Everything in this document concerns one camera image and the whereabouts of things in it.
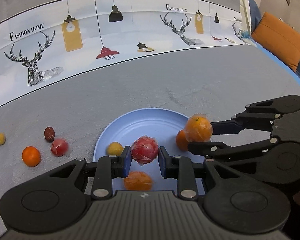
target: orange fruit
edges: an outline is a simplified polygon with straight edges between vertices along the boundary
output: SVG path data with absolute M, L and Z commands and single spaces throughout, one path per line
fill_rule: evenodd
M 126 190 L 151 190 L 152 183 L 151 177 L 142 171 L 131 171 L 129 176 L 123 180 Z
M 22 151 L 22 160 L 29 167 L 37 166 L 41 161 L 40 152 L 36 147 L 28 146 Z
M 176 144 L 181 151 L 186 152 L 188 150 L 188 141 L 186 139 L 185 131 L 181 130 L 176 136 Z
M 205 115 L 194 114 L 188 119 L 183 130 L 188 142 L 208 142 L 213 128 Z

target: black pendant lamp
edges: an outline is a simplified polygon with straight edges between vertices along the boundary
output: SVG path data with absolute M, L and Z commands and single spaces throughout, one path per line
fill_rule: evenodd
M 109 22 L 120 22 L 123 21 L 122 13 L 118 10 L 118 7 L 114 4 L 112 6 L 112 12 L 109 15 Z
M 215 22 L 215 23 L 220 23 L 220 22 L 219 22 L 219 18 L 218 18 L 217 13 L 216 13 L 216 16 L 215 16 L 215 18 L 214 18 L 214 22 Z

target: orange pillow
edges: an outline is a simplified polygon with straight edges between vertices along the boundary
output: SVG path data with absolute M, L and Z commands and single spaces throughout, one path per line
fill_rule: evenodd
M 300 33 L 265 12 L 252 38 L 294 72 L 300 61 Z

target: plastic-wrapped red fruit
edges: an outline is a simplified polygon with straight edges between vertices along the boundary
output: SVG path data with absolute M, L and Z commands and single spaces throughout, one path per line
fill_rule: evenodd
M 158 156 L 157 141 L 148 136 L 142 136 L 131 146 L 132 158 L 140 165 L 152 162 Z
M 55 138 L 51 144 L 51 152 L 55 156 L 64 155 L 69 149 L 69 145 L 65 139 Z

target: light bulb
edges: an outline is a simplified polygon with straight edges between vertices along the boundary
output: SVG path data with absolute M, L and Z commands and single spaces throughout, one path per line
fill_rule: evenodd
M 73 25 L 72 22 L 68 22 L 68 25 L 67 25 L 67 32 L 71 33 L 75 30 L 75 26 Z

